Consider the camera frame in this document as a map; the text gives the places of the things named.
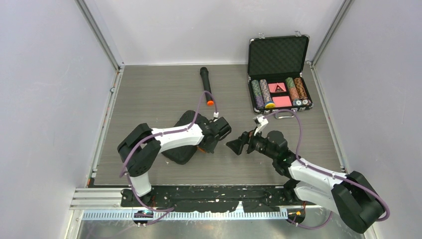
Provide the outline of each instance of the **metal floor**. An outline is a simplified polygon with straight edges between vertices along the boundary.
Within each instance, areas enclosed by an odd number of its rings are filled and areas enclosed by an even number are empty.
[[[306,210],[307,216],[303,224],[310,227],[321,225],[329,214],[322,208],[307,208]],[[138,228],[131,221],[86,220],[81,224],[78,238],[363,239],[365,237],[348,228],[341,218],[334,214],[331,221],[319,230],[295,227],[285,220],[162,221],[145,228]]]
[[[120,142],[140,123],[150,127],[172,127],[187,110],[195,110],[203,91],[199,69],[202,66],[126,66],[112,113],[96,185],[127,184],[119,178],[122,162],[117,153]],[[272,160],[257,152],[235,155],[225,143],[243,131],[255,128],[247,87],[246,65],[209,65],[212,93],[220,116],[225,117],[232,133],[218,144],[214,154],[197,152],[185,165],[159,155],[149,171],[152,185],[164,184],[284,184],[272,166]],[[320,104],[311,70],[305,65],[303,78],[314,108],[299,112],[303,123],[300,155],[330,170],[340,171],[340,163]],[[200,114],[212,118],[213,108],[204,102]],[[299,127],[296,119],[269,118],[264,134],[283,132],[291,150],[296,149]]]

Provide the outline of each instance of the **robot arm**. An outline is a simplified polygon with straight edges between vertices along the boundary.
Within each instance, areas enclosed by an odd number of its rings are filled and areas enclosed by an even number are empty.
[[[247,153],[258,151],[273,159],[276,171],[290,178],[284,185],[288,199],[309,201],[330,209],[339,214],[346,225],[358,233],[364,233],[385,212],[375,197],[337,179],[337,176],[347,178],[375,192],[362,174],[356,171],[350,174],[333,172],[311,164],[300,156],[299,162],[295,153],[287,147],[287,141],[281,132],[271,131],[267,137],[262,137],[262,129],[268,121],[263,116],[257,116],[254,120],[257,124],[254,130],[244,132],[238,139],[226,145],[240,155],[244,145],[248,144]]]
[[[231,132],[231,127],[224,118],[214,116],[214,120],[195,123],[188,130],[186,129],[190,124],[159,129],[142,123],[124,139],[117,148],[122,162],[142,139],[156,135],[136,149],[127,163],[127,172],[139,197],[151,191],[148,170],[159,153],[186,145],[196,145],[205,152],[213,152],[218,141]]]

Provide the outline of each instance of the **poker chip case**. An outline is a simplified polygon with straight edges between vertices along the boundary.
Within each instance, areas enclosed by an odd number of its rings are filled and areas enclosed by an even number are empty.
[[[290,109],[293,111],[304,111],[311,109],[314,104],[309,95],[306,84],[302,78],[302,71],[305,64],[306,52],[308,49],[309,37],[307,35],[299,36],[278,36],[278,37],[259,37],[249,40],[248,54],[248,87],[252,101],[253,111],[256,114],[268,114],[274,110]],[[301,93],[306,93],[307,105],[294,105],[274,108],[257,108],[256,98],[253,92],[252,81],[265,79],[268,85],[280,83],[286,86],[284,92],[271,93],[271,98],[290,97],[293,101],[292,94],[294,89],[289,89],[286,85],[287,78],[300,78],[303,88]]]

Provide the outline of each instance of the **black foam pad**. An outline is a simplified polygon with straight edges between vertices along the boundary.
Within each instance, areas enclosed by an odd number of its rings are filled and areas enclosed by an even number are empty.
[[[192,122],[194,119],[195,111],[186,111],[180,120],[174,125],[174,127],[186,125]],[[206,123],[208,119],[200,114],[198,114],[197,119],[195,121],[196,124]],[[192,156],[197,151],[197,147],[193,145],[181,146],[177,148],[172,148],[162,152],[162,154],[169,158],[170,160],[174,161],[177,164],[185,164],[187,163]]]
[[[249,46],[249,76],[301,72],[308,42],[306,36],[255,39]]]

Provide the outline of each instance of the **case handle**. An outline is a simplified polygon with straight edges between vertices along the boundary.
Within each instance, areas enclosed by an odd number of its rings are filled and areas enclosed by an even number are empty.
[[[293,118],[293,117],[295,117],[292,113],[292,115],[291,116],[277,116],[277,114],[278,113],[275,113],[274,114],[274,118],[276,118],[276,119],[287,119],[287,118]]]

